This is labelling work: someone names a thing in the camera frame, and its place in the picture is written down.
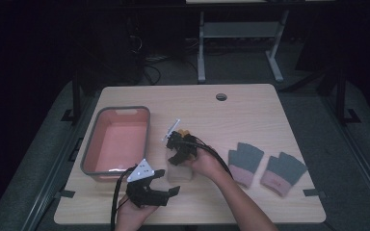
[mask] small white object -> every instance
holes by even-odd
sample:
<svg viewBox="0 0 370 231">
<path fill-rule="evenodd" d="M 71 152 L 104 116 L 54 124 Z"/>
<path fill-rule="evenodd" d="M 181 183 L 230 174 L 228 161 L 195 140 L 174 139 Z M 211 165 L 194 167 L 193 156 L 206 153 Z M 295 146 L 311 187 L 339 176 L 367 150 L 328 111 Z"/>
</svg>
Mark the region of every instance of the small white object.
<svg viewBox="0 0 370 231">
<path fill-rule="evenodd" d="M 127 178 L 127 182 L 133 182 L 147 178 L 154 175 L 154 170 L 151 168 L 146 159 L 140 161 L 138 166 L 134 169 L 130 176 Z"/>
<path fill-rule="evenodd" d="M 176 119 L 176 122 L 173 124 L 173 126 L 170 127 L 170 129 L 168 129 L 167 135 L 165 135 L 165 137 L 163 139 L 161 139 L 161 141 L 164 141 L 165 139 L 170 137 L 172 131 L 175 129 L 176 126 L 178 126 L 180 121 L 181 121 L 181 119 L 179 119 L 179 118 Z"/>
</svg>

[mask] table leg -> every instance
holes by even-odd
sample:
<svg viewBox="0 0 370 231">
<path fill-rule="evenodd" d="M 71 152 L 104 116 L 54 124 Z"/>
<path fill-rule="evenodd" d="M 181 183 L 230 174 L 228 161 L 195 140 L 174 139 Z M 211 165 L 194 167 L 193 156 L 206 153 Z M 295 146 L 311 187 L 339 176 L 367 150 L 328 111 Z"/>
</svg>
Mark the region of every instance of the table leg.
<svg viewBox="0 0 370 231">
<path fill-rule="evenodd" d="M 283 76 L 281 75 L 280 69 L 278 68 L 278 63 L 276 62 L 276 52 L 278 51 L 278 45 L 280 44 L 281 36 L 283 35 L 288 14 L 289 14 L 288 10 L 283 12 L 281 20 L 277 26 L 275 44 L 273 45 L 271 50 L 266 51 L 267 61 L 269 62 L 270 68 L 272 69 L 276 81 L 278 82 L 283 81 Z"/>
</svg>

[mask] table hole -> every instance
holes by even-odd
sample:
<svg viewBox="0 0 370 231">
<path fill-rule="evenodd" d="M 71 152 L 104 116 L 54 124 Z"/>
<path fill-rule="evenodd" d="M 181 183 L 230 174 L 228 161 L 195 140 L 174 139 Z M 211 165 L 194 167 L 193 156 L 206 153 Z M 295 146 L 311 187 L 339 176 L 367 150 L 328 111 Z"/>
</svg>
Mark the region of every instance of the table hole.
<svg viewBox="0 0 370 231">
<path fill-rule="evenodd" d="M 227 95 L 223 94 L 223 93 L 219 93 L 216 95 L 216 99 L 218 99 L 219 101 L 225 101 L 227 100 Z"/>
</svg>

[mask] right hand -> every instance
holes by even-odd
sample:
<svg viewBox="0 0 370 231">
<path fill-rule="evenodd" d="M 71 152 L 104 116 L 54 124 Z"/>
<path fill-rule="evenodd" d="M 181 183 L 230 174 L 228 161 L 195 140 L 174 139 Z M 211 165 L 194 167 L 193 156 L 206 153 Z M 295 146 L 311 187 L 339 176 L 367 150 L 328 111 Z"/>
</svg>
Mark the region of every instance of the right hand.
<svg viewBox="0 0 370 231">
<path fill-rule="evenodd" d="M 211 180 L 225 172 L 219 161 L 208 151 L 197 148 L 197 153 L 198 155 L 194 160 L 187 160 L 183 164 Z"/>
</svg>

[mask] plastic bin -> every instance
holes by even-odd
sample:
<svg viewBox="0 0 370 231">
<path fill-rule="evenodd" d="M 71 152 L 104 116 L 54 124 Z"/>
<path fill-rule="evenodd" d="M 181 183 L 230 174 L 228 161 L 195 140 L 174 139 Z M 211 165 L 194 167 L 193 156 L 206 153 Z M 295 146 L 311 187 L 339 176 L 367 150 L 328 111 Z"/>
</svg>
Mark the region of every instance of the plastic bin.
<svg viewBox="0 0 370 231">
<path fill-rule="evenodd" d="M 147 107 L 104 108 L 98 112 L 80 168 L 96 181 L 119 178 L 145 158 Z"/>
</svg>

